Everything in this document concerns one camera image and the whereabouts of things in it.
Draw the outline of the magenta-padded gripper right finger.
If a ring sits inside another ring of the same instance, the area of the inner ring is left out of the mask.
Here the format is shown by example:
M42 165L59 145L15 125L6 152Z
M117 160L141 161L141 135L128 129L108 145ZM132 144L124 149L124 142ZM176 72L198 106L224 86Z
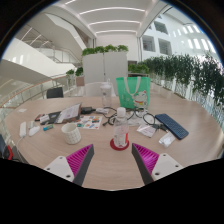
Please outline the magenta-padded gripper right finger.
M132 144L132 155L135 158L145 185L183 168L182 165L167 153L157 154L156 152L136 143Z

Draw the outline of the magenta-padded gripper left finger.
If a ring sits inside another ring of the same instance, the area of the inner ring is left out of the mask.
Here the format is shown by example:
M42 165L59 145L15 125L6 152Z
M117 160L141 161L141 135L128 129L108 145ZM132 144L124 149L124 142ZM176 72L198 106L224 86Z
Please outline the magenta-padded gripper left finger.
M45 170L81 186L94 155L94 146L87 145L67 157L58 156Z

